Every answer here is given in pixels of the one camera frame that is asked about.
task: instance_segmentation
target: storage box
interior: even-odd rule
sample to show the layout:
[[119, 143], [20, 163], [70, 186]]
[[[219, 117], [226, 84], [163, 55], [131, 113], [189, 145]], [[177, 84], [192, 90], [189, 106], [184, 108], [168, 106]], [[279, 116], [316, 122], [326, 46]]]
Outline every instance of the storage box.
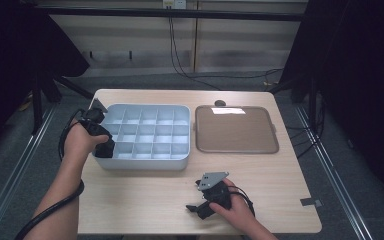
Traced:
[[190, 152], [190, 109], [181, 105], [114, 104], [101, 125], [115, 142], [104, 169], [182, 170]]

